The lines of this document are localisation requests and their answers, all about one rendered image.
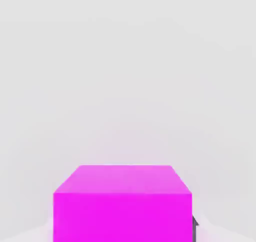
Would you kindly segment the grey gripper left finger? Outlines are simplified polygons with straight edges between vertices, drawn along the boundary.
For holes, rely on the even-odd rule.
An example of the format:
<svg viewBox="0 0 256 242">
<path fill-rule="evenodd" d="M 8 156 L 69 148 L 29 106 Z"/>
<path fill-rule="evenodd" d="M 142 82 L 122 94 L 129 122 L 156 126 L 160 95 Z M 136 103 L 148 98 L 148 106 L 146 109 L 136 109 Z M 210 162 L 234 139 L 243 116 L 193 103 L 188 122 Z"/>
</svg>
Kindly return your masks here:
<svg viewBox="0 0 256 242">
<path fill-rule="evenodd" d="M 46 224 L 0 242 L 53 242 L 53 226 Z"/>
</svg>

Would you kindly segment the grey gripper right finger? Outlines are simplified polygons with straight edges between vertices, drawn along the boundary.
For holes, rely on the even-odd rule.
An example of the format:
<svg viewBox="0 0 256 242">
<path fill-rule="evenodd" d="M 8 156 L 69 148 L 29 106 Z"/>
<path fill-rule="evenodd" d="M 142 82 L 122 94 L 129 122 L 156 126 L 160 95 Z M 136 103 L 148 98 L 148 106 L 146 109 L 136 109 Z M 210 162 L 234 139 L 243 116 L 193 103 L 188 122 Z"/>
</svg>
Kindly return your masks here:
<svg viewBox="0 0 256 242">
<path fill-rule="evenodd" d="M 223 227 L 213 225 L 204 216 L 196 217 L 196 242 L 256 242 L 254 239 L 229 231 Z"/>
</svg>

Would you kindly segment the small magenta cube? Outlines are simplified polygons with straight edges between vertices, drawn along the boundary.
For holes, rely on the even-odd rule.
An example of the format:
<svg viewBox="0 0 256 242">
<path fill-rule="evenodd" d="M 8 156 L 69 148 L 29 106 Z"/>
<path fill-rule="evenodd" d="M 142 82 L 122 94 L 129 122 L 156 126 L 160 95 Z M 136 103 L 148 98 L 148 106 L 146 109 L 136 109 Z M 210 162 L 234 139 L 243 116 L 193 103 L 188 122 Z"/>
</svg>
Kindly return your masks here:
<svg viewBox="0 0 256 242">
<path fill-rule="evenodd" d="M 169 165 L 82 165 L 53 194 L 53 242 L 193 242 L 192 193 Z"/>
</svg>

